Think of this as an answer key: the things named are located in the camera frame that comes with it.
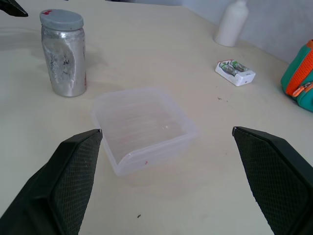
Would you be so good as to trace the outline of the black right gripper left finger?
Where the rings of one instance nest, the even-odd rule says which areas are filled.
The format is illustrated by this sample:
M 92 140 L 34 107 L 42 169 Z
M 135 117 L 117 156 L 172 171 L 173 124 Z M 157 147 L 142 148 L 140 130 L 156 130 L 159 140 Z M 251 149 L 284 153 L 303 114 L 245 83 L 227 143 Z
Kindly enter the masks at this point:
M 32 175 L 0 218 L 2 235 L 77 235 L 94 183 L 102 131 L 72 136 Z

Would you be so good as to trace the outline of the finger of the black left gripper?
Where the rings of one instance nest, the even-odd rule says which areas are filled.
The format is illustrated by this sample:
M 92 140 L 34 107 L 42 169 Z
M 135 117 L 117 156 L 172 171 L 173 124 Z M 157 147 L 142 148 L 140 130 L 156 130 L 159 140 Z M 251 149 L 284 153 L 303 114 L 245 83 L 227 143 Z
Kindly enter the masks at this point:
M 14 17 L 28 17 L 28 13 L 15 0 L 0 0 L 0 10 Z

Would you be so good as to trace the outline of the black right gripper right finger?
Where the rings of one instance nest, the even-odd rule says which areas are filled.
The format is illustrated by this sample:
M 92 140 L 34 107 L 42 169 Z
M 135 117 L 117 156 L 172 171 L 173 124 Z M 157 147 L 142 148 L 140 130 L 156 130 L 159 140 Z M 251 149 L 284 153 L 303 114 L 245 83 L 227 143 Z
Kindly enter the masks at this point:
M 283 138 L 235 126 L 246 178 L 276 235 L 313 233 L 313 168 Z

